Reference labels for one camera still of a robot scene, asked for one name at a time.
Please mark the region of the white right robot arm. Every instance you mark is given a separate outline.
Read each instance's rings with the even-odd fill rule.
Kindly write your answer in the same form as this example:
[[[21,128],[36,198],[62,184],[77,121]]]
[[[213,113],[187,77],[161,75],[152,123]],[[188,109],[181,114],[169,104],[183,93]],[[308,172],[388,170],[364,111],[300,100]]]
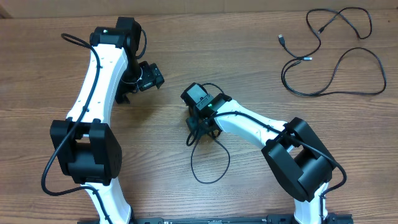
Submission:
[[[204,135],[216,139],[222,132],[249,141],[261,149],[280,186],[294,198],[295,222],[326,222],[325,192],[335,160],[307,122],[266,118],[224,93],[212,96],[198,83],[181,98],[190,113],[187,145],[196,146]]]

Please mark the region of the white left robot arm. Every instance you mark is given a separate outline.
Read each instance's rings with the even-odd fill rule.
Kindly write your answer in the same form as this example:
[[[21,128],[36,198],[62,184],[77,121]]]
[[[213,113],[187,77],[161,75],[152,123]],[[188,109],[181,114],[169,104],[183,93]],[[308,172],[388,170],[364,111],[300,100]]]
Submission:
[[[43,171],[42,190],[52,196],[85,190],[98,212],[98,223],[134,223],[118,179],[122,149],[110,127],[111,112],[115,103],[129,102],[129,93],[160,88],[164,77],[156,64],[141,60],[145,52],[138,48],[146,33],[132,17],[119,17],[115,27],[97,27],[89,42],[66,33],[61,36],[89,49],[90,64],[72,109],[50,127],[55,151]],[[47,188],[54,161],[77,187],[61,192]]]

